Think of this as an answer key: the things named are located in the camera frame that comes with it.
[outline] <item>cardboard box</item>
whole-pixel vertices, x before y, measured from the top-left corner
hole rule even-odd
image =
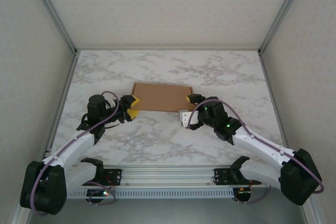
[[[132,94],[139,98],[140,102],[132,109],[163,112],[192,111],[195,106],[185,99],[192,93],[193,88],[187,86],[135,83]]]

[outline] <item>white wall panel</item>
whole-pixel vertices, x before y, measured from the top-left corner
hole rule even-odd
[[[295,0],[264,62],[288,143],[312,155],[318,202],[336,223],[336,0]]]
[[[254,48],[283,0],[51,0],[78,48]]]
[[[41,158],[71,52],[40,0],[0,0],[0,222],[7,223],[27,165]]]

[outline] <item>purple cable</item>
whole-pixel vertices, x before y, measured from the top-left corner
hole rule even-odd
[[[114,190],[111,190],[110,188],[106,187],[106,186],[103,186],[102,184],[100,183],[97,183],[97,182],[93,182],[93,181],[87,181],[88,184],[93,184],[93,185],[96,185],[96,186],[100,186],[102,187],[103,189],[99,189],[97,191],[94,191],[90,197],[89,197],[89,204],[91,205],[91,198],[98,192],[100,191],[109,191],[110,194],[113,196],[113,201],[109,201],[109,202],[103,202],[103,203],[96,203],[96,206],[106,206],[106,205],[109,205],[109,204],[112,204],[116,201],[116,194],[114,193]]]
[[[226,102],[219,100],[219,99],[208,99],[208,100],[204,100],[203,102],[200,102],[195,108],[194,110],[191,112],[189,121],[188,121],[188,125],[187,125],[187,129],[189,129],[190,127],[190,122],[191,122],[191,118],[193,117],[193,114],[195,113],[195,111],[204,103],[207,102],[220,102],[222,104],[224,104],[225,106],[227,106],[233,113],[234,115],[237,117],[237,119],[239,120],[239,122],[241,123],[242,127],[244,128],[244,130],[251,136],[253,135],[252,132],[246,127],[245,123],[242,121],[242,119],[240,118],[240,116],[238,115],[238,113]],[[259,142],[265,144],[266,146],[272,148],[273,150],[277,151],[277,152],[281,152],[280,149],[276,148],[275,146],[265,142],[264,140],[260,139],[257,136],[254,136],[254,139],[258,140]],[[292,157],[291,155],[289,155],[288,153],[284,152],[283,153],[286,157],[290,158],[291,160],[293,160],[294,162],[296,162],[299,166],[301,166],[313,179],[316,180],[316,182],[320,185],[320,189],[317,191],[314,191],[313,194],[320,194],[324,191],[324,185],[322,183],[322,181],[311,171],[309,170],[302,162],[300,162],[299,160],[297,160],[295,157]]]
[[[79,139],[79,138],[81,138],[82,136],[84,136],[85,134],[87,134],[88,132],[90,132],[90,131],[92,131],[94,128],[96,128],[97,126],[99,126],[100,124],[103,124],[104,122],[106,122],[107,120],[109,120],[111,117],[113,117],[115,114],[116,114],[116,112],[117,112],[117,110],[118,110],[118,108],[119,108],[119,100],[118,100],[118,97],[117,97],[117,95],[115,94],[115,93],[113,93],[113,92],[111,92],[111,91],[104,91],[104,92],[102,92],[102,95],[103,94],[105,94],[105,93],[109,93],[109,94],[112,94],[114,97],[115,97],[115,99],[117,100],[117,104],[116,104],[116,109],[113,111],[113,113],[109,116],[109,117],[107,117],[106,119],[104,119],[104,120],[102,120],[102,121],[100,121],[99,123],[97,123],[97,124],[95,124],[94,126],[92,126],[90,129],[88,129],[88,130],[86,130],[86,131],[84,131],[84,132],[82,132],[82,133],[80,133],[78,136],[76,136],[76,138],[74,138],[74,139],[72,139],[68,144],[66,144],[56,155],[55,155],[55,157],[56,156],[59,156],[60,154],[62,154],[71,144],[73,144],[77,139]],[[43,175],[43,173],[46,171],[46,169],[50,166],[50,164],[53,162],[53,161],[55,161],[55,157],[53,157],[42,169],[41,169],[41,171],[40,171],[40,173],[38,174],[38,176],[37,176],[37,178],[36,178],[36,180],[35,180],[35,183],[34,183],[34,186],[33,186],[33,189],[32,189],[32,191],[31,191],[31,195],[30,195],[30,207],[31,207],[31,209],[37,214],[37,215],[39,215],[39,216],[46,216],[47,215],[47,213],[40,213],[39,211],[37,211],[36,210],[36,208],[35,208],[35,204],[34,204],[34,196],[35,196],[35,191],[36,191],[36,188],[37,188],[37,185],[38,185],[38,183],[39,183],[39,181],[40,181],[40,179],[41,179],[41,177],[42,177],[42,175]]]
[[[264,195],[262,195],[260,198],[258,199],[254,199],[254,200],[249,200],[249,201],[240,201],[240,200],[237,200],[237,199],[234,199],[235,202],[237,202],[238,204],[253,204],[253,203],[257,203],[263,199],[265,199],[272,191],[272,187],[269,186],[267,188],[267,191],[265,192]]]

